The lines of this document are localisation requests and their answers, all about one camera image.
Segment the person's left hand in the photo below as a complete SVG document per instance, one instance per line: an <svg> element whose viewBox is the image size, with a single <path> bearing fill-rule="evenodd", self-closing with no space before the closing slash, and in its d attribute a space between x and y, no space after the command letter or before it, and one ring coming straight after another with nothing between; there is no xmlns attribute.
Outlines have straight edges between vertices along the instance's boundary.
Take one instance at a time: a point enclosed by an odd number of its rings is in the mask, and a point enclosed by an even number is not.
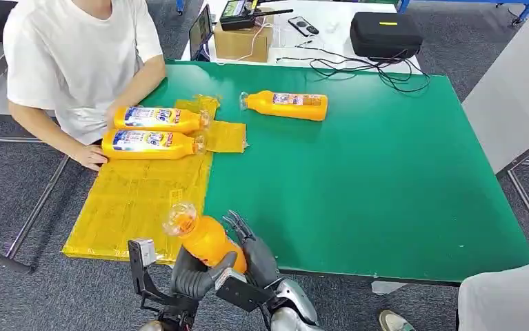
<svg viewBox="0 0 529 331"><path fill-rule="evenodd" d="M105 111L105 120L106 120L106 128L108 130L111 130L114 128L114 117L117 112L119 112L122 109L121 106L117 106L115 104L110 104L106 111Z"/></svg>

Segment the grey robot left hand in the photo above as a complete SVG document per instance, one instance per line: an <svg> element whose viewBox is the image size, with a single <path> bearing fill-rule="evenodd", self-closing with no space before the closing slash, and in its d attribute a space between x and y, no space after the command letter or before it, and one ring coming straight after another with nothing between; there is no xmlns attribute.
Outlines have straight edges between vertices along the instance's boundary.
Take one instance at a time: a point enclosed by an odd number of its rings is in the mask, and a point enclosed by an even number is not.
<svg viewBox="0 0 529 331"><path fill-rule="evenodd" d="M236 252L228 252L215 267L208 267L182 247L171 272L170 292L200 301L223 272L233 267L236 259Z"/></svg>

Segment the person's right hand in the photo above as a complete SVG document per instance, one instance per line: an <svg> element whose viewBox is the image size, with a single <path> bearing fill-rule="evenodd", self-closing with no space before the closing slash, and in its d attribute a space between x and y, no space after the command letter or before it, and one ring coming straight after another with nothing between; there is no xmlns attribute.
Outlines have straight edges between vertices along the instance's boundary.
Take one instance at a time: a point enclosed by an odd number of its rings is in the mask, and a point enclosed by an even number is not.
<svg viewBox="0 0 529 331"><path fill-rule="evenodd" d="M86 146L83 144L77 144L77 146L71 147L67 151L67 154L83 167L97 172L100 171L102 165L108 162L107 156L98 145Z"/></svg>

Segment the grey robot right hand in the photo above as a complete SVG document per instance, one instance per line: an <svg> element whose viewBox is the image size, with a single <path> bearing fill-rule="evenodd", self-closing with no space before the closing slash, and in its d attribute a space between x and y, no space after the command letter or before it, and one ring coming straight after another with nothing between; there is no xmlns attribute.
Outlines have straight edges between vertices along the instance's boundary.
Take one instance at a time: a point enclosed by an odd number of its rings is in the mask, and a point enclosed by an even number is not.
<svg viewBox="0 0 529 331"><path fill-rule="evenodd" d="M222 219L236 233L246 259L247 272L254 284L260 288L267 288L279 279L280 273L275 256L268 245L254 233L245 220L233 210L229 210Z"/></svg>

